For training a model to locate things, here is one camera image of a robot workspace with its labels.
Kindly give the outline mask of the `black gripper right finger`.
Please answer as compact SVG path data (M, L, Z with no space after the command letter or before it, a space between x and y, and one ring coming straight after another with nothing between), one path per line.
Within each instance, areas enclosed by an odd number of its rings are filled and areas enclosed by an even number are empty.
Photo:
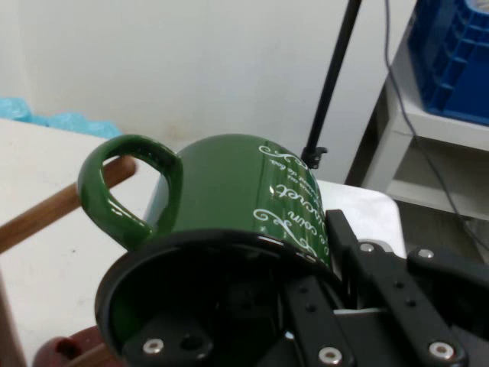
M344 213L325 214L358 365L486 366L488 267L421 246L406 258L357 239Z

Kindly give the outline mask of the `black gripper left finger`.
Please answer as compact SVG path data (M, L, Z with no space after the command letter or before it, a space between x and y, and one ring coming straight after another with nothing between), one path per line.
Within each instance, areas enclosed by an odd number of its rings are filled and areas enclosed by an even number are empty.
M321 281L300 274L141 275L121 287L128 366L321 366L355 361Z

